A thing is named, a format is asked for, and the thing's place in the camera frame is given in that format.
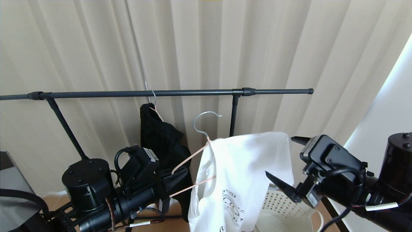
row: laundry basket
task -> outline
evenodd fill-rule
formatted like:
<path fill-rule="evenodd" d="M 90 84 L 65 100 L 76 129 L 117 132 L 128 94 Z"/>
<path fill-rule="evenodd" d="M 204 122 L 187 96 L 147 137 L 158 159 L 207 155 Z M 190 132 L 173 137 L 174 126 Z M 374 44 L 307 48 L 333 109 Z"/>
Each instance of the laundry basket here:
<path fill-rule="evenodd" d="M 294 203 L 283 192 L 269 189 L 259 219 L 256 232 L 312 232 L 311 215 L 319 213 L 323 226 L 322 214 L 305 203 Z"/>

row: white garment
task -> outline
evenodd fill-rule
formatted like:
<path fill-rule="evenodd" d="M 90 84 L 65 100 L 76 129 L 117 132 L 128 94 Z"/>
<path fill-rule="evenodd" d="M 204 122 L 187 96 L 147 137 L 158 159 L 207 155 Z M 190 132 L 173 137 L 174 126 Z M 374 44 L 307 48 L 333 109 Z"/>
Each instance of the white garment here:
<path fill-rule="evenodd" d="M 192 190 L 191 232 L 253 231 L 265 200 L 270 172 L 293 185 L 289 137 L 267 132 L 217 139 L 206 147 Z"/>

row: curtain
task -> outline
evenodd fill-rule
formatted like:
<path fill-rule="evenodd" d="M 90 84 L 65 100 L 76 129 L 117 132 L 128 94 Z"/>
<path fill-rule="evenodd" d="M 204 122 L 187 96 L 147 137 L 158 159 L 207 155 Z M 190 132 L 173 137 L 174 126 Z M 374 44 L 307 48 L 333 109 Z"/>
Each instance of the curtain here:
<path fill-rule="evenodd" d="M 328 134 L 344 144 L 412 31 L 412 2 L 9 1 L 0 2 L 2 95 L 33 91 L 314 88 L 313 95 L 241 97 L 235 135 Z M 113 163 L 140 141 L 148 99 L 57 99 L 87 156 Z M 166 121 L 194 152 L 229 133 L 231 96 L 158 97 Z M 79 156 L 44 101 L 0 102 L 0 148 L 37 194 L 61 191 Z M 295 181 L 304 163 L 291 144 Z M 200 156 L 195 157 L 194 176 Z"/>

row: silver hook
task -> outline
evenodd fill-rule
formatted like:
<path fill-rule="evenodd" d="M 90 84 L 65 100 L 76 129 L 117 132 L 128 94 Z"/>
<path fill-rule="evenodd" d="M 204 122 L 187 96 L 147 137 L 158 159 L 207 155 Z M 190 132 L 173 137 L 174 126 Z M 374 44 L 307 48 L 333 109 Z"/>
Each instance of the silver hook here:
<path fill-rule="evenodd" d="M 153 90 L 150 90 L 150 91 L 153 93 L 153 96 L 154 96 L 154 106 L 156 106 L 157 98 L 156 98 L 155 92 L 154 92 Z"/>
<path fill-rule="evenodd" d="M 215 112 L 213 112 L 213 111 L 206 111 L 206 112 L 203 112 L 203 113 L 199 114 L 199 115 L 194 119 L 194 121 L 193 121 L 193 128 L 194 128 L 194 130 L 197 131 L 197 132 L 199 132 L 199 133 L 205 134 L 207 137 L 209 137 L 209 135 L 208 135 L 206 132 L 201 131 L 201 130 L 198 130 L 198 129 L 196 128 L 196 120 L 197 120 L 200 116 L 202 116 L 202 115 L 204 115 L 204 114 L 207 114 L 207 113 L 213 113 L 213 114 L 216 115 L 217 117 L 222 117 L 223 115 L 217 114 L 217 113 L 215 113 Z"/>

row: clothes hanger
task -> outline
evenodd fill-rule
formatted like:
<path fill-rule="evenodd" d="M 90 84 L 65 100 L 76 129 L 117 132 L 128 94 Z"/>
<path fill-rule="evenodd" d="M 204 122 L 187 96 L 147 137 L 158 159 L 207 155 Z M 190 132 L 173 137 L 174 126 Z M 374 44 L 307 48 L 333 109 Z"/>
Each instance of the clothes hanger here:
<path fill-rule="evenodd" d="M 208 142 L 206 143 L 205 146 L 203 146 L 203 147 L 202 147 L 201 149 L 199 149 L 197 152 L 193 153 L 193 155 L 189 156 L 189 157 L 188 157 L 187 159 L 185 159 L 182 163 L 180 163 L 179 165 L 177 165 L 177 166 L 172 170 L 172 174 L 174 174 L 174 172 L 175 172 L 179 167 L 181 167 L 184 163 L 188 162 L 191 158 L 193 158 L 195 155 L 197 155 L 199 152 L 203 151 L 207 146 L 210 145 L 211 141 L 210 141 L 209 135 L 208 135 L 206 132 L 201 131 L 201 130 L 198 130 L 198 129 L 196 128 L 196 120 L 197 120 L 201 115 L 207 114 L 207 113 L 213 113 L 213 114 L 215 114 L 217 117 L 222 117 L 222 116 L 223 116 L 223 115 L 219 115 L 219 114 L 217 114 L 217 113 L 215 113 L 215 112 L 213 112 L 213 111 L 206 111 L 206 112 L 203 112 L 203 113 L 199 114 L 199 115 L 194 119 L 194 121 L 193 121 L 193 128 L 194 128 L 194 130 L 197 131 L 197 132 L 199 132 L 199 133 L 205 134 Z M 176 196 L 176 195 L 179 194 L 179 193 L 182 193 L 182 192 L 184 192 L 184 191 L 186 191 L 186 190 L 189 190 L 189 189 L 191 189 L 191 188 L 194 188 L 194 187 L 197 186 L 197 185 L 201 185 L 201 184 L 203 184 L 203 183 L 205 183 L 205 182 L 208 182 L 208 181 L 210 181 L 210 180 L 212 180 L 212 179 L 215 179 L 215 178 L 216 178 L 216 176 L 213 176 L 213 177 L 211 177 L 211 178 L 209 178 L 209 179 L 207 179 L 207 180 L 204 180 L 204 181 L 202 181 L 202 182 L 200 182 L 200 183 L 194 184 L 194 185 L 192 185 L 192 186 L 190 186 L 190 187 L 187 187 L 187 188 L 185 188 L 185 189 L 183 189 L 183 190 L 178 191 L 177 193 L 174 193 L 174 194 L 170 195 L 170 197 Z"/>
<path fill-rule="evenodd" d="M 150 90 L 152 93 L 153 93 L 153 96 L 154 96 L 154 108 L 152 108 L 152 107 L 150 107 L 153 111 L 155 111 L 156 113 L 157 113 L 157 115 L 159 116 L 159 118 L 160 118 L 160 120 L 162 121 L 162 122 L 164 122 L 163 121 L 163 119 L 162 119 L 162 117 L 160 116 L 160 114 L 159 114 L 159 112 L 157 111 L 157 108 L 156 108 L 156 102 L 157 102 L 157 98 L 156 98 L 156 95 L 155 95 L 155 93 L 154 93 L 154 91 L 153 90 Z"/>

